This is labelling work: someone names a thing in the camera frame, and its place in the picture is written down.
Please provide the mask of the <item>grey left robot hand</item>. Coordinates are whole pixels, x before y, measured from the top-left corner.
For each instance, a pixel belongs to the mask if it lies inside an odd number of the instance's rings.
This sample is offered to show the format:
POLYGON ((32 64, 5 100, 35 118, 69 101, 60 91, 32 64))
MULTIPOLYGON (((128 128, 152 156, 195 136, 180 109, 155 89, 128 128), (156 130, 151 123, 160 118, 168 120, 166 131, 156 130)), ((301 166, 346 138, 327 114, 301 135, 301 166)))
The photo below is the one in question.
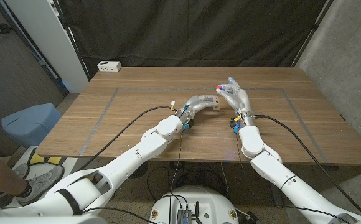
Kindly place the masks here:
POLYGON ((219 108, 219 98, 217 95, 193 96, 187 100, 185 105, 176 113, 182 124, 194 119, 195 115, 205 108, 219 108))

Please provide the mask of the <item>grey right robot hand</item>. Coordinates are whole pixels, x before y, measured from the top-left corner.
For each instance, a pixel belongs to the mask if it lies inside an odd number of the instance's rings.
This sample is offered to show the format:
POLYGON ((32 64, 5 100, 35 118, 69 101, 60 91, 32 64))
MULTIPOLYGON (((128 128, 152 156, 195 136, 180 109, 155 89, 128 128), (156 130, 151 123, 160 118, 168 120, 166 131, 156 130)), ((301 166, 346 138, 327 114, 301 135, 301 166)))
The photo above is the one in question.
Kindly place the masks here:
POLYGON ((241 116, 240 121, 244 126, 255 125, 249 97, 233 77, 228 78, 227 84, 217 85, 216 92, 235 110, 236 116, 241 116))

